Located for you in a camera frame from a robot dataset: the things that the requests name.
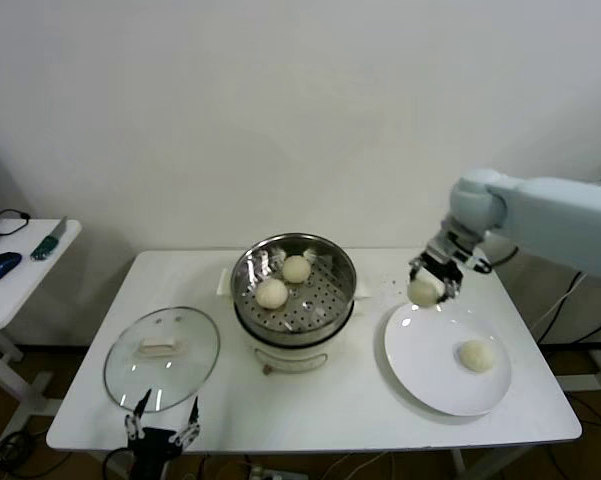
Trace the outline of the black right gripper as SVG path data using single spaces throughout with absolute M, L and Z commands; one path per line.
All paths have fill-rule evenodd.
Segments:
M 423 268 L 443 281 L 440 303 L 457 297 L 461 289 L 460 269 L 480 271 L 480 260 L 474 250 L 480 244 L 480 235 L 464 227 L 441 227 L 430 239 L 419 257 L 409 262 L 409 282 L 423 279 Z

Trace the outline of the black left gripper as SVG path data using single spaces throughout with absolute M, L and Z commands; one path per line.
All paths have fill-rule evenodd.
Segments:
M 182 454 L 183 449 L 179 445 L 191 445 L 201 430 L 198 397 L 195 397 L 187 424 L 180 431 L 143 429 L 141 419 L 150 396 L 151 389 L 148 389 L 132 413 L 125 416 L 127 447 L 133 455 L 130 480 L 160 480 L 166 465 Z

